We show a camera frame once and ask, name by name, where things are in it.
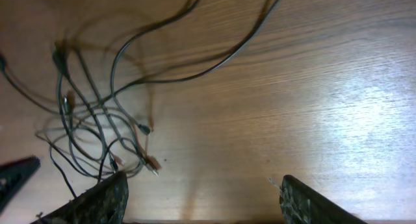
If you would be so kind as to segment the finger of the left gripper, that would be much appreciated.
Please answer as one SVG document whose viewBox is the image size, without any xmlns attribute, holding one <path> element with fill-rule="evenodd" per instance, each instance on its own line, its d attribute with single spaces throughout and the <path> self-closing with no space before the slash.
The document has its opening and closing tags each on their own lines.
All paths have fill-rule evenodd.
<svg viewBox="0 0 416 224">
<path fill-rule="evenodd" d="M 39 167 L 36 156 L 1 165 L 1 212 Z"/>
</svg>

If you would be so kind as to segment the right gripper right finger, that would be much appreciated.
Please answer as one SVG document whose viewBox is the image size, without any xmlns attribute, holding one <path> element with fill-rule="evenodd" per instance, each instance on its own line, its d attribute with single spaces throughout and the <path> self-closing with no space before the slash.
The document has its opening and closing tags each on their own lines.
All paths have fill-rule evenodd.
<svg viewBox="0 0 416 224">
<path fill-rule="evenodd" d="M 285 175 L 279 188 L 286 224 L 367 224 L 292 175 Z"/>
</svg>

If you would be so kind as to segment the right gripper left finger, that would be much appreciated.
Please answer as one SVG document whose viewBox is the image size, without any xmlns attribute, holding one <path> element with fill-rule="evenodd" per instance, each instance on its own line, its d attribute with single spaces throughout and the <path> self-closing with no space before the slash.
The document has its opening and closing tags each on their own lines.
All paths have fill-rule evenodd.
<svg viewBox="0 0 416 224">
<path fill-rule="evenodd" d="M 129 189 L 126 173 L 119 171 L 35 224 L 122 224 Z"/>
</svg>

